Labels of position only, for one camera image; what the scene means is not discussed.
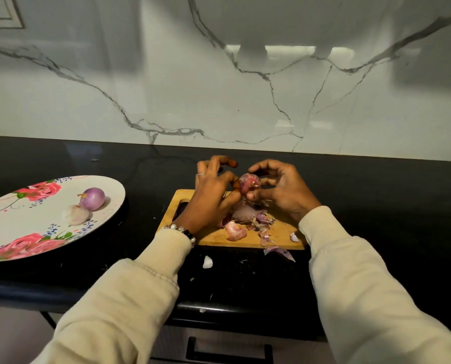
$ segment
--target forearm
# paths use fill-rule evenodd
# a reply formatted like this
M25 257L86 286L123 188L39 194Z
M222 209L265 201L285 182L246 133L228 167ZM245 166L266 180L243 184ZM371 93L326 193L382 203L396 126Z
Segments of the forearm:
M135 260L114 264L59 321L35 363L146 363L178 297L177 272L191 249L161 230Z
M321 322L339 363L451 362L451 332L421 312L364 239L329 208L300 222L311 246L310 275Z

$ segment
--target black countertop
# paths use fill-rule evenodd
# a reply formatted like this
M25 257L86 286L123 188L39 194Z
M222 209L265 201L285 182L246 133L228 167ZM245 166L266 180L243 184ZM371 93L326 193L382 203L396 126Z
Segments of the black countertop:
M113 263L144 250L175 190L192 189L196 163L214 154L236 159L237 175L268 157L296 165L347 231L382 255L417 306L451 329L451 162L28 138L0 137L0 196L84 174L119 180L127 196L109 222L83 239L0 263L0 305L68 310ZM180 269L180 297L168 324L323 335L309 251L292 254L296 263L275 253L266 258L260 249L196 247ZM213 268L202 269L205 255Z

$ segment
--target ribbed cuff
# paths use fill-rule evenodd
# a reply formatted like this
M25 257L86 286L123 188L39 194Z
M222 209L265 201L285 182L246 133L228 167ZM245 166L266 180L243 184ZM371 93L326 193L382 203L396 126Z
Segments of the ribbed cuff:
M314 208L300 221L299 229L311 247L311 256L325 244L349 237L327 206Z
M162 229L135 260L160 275L173 279L191 249L190 239L182 232Z

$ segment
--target white plate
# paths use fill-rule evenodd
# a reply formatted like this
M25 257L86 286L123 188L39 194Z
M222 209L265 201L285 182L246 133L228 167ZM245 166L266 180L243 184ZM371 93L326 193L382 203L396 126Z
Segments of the white plate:
M65 222L64 210L78 194L97 187L106 202L78 226ZM0 262L31 257L67 245L104 224L121 207L123 185L105 176L72 176L43 181L0 197Z

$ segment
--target wooden cutting board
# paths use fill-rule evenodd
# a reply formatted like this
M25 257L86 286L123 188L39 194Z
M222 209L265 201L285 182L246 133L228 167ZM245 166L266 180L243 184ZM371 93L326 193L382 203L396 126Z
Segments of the wooden cutting board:
M175 192L175 195L171 199L165 215L160 222L158 230L163 226L172 223L176 209L180 203L190 201L194 192L195 191L192 189L178 189ZM283 247L284 249L305 249L305 237L298 231L298 228L294 226L295 221L288 214L271 202L270 207L268 208L268 215L276 218L275 223L271 225L270 239L273 240L277 246ZM289 239L289 235L292 232L294 232L300 240L298 243L294 243ZM195 235L195 238L197 239L198 245L265 248L261 246L261 239L256 231L247 231L247 236L245 238L237 241L229 241L227 240L227 231L210 227L199 232Z

